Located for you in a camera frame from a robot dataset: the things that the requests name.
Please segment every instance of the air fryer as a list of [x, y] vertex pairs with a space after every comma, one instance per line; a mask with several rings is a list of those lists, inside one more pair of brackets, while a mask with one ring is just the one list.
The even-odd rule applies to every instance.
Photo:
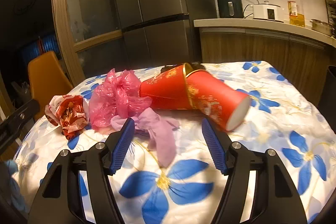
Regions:
[[220, 18], [244, 18], [242, 0], [217, 0]]

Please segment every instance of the wooden cabinet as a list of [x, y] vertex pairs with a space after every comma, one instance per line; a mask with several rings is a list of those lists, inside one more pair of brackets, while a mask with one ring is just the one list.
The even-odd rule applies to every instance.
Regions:
[[314, 105], [320, 100], [328, 65], [336, 57], [330, 45], [287, 33], [200, 28], [200, 36], [204, 63], [266, 61]]

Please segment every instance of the rice cooker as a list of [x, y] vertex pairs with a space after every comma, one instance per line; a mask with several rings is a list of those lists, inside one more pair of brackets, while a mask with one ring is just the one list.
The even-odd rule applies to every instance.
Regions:
[[284, 14], [280, 6], [269, 4], [269, 2], [265, 0], [264, 3], [253, 5], [253, 19], [283, 22]]

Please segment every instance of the refrigerator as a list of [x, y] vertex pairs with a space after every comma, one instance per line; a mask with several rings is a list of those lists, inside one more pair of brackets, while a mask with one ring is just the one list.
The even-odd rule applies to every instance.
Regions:
[[214, 0], [115, 0], [132, 69], [201, 61], [195, 19], [216, 18]]

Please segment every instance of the floral tablecloth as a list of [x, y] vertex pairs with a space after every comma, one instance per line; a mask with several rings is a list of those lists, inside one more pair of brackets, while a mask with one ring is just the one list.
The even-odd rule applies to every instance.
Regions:
[[[250, 150], [276, 150], [298, 189], [307, 219], [311, 221], [336, 185], [336, 135], [324, 117], [269, 63], [254, 61], [204, 66], [233, 89], [251, 96], [251, 107], [244, 123], [229, 136]], [[135, 74], [144, 81], [159, 74], [161, 68], [140, 69]], [[70, 94], [81, 94], [89, 101], [92, 90], [105, 76], [85, 80]], [[125, 223], [210, 223], [227, 177], [214, 167], [201, 131], [202, 116], [186, 110], [157, 112], [180, 121], [180, 128], [174, 131], [177, 156], [167, 169], [160, 169], [156, 152], [147, 150], [147, 140], [134, 138], [122, 168], [110, 177]], [[87, 150], [96, 142], [104, 141], [111, 132], [111, 129], [95, 131], [87, 126], [68, 142], [60, 127], [54, 127], [45, 117], [38, 120], [14, 158], [18, 172], [13, 178], [20, 186], [25, 210], [29, 211], [40, 181], [62, 149]], [[86, 218], [95, 222], [84, 171], [80, 172], [80, 186]], [[250, 173], [241, 221], [250, 216], [254, 187], [255, 171]]]

